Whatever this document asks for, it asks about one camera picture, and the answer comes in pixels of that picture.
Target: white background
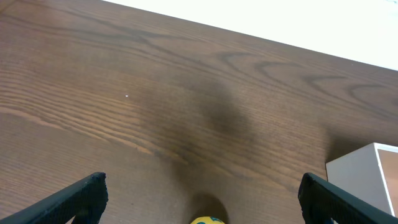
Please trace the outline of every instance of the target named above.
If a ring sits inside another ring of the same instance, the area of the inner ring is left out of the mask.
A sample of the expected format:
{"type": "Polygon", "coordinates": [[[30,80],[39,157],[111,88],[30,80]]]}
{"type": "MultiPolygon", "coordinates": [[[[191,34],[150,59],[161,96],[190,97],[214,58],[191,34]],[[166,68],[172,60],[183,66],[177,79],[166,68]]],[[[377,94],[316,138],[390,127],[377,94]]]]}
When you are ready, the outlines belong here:
{"type": "Polygon", "coordinates": [[[386,0],[107,0],[398,70],[398,4],[386,0]]]}

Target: open box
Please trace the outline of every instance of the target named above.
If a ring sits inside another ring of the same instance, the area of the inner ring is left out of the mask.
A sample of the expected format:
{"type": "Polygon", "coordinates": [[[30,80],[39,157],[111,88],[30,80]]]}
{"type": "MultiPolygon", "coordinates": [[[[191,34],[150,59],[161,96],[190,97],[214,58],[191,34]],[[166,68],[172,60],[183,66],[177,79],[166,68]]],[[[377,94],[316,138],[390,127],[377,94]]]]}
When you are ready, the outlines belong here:
{"type": "Polygon", "coordinates": [[[398,147],[372,143],[326,163],[328,181],[374,207],[398,213],[398,147]]]}

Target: brown wooden surface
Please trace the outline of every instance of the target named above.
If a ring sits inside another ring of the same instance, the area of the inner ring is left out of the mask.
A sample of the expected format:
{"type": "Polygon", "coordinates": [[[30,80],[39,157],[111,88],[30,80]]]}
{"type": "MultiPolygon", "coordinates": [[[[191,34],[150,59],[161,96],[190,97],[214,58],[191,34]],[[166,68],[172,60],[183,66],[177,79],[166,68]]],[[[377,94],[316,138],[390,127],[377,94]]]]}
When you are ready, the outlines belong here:
{"type": "Polygon", "coordinates": [[[215,27],[16,1],[0,14],[0,218],[103,171],[102,223],[186,223],[199,192],[231,223],[303,223],[303,173],[398,145],[397,93],[398,72],[215,27]]]}
{"type": "Polygon", "coordinates": [[[398,153],[378,149],[384,178],[390,195],[392,209],[398,217],[398,153]]]}

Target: yellow ball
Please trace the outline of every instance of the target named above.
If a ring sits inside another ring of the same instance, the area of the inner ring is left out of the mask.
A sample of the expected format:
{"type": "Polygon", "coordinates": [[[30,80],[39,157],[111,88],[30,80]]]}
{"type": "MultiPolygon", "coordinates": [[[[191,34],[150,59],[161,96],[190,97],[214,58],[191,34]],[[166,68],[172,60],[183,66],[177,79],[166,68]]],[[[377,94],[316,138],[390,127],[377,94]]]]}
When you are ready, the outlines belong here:
{"type": "Polygon", "coordinates": [[[223,221],[215,217],[200,217],[195,219],[191,224],[224,224],[223,221]]]}

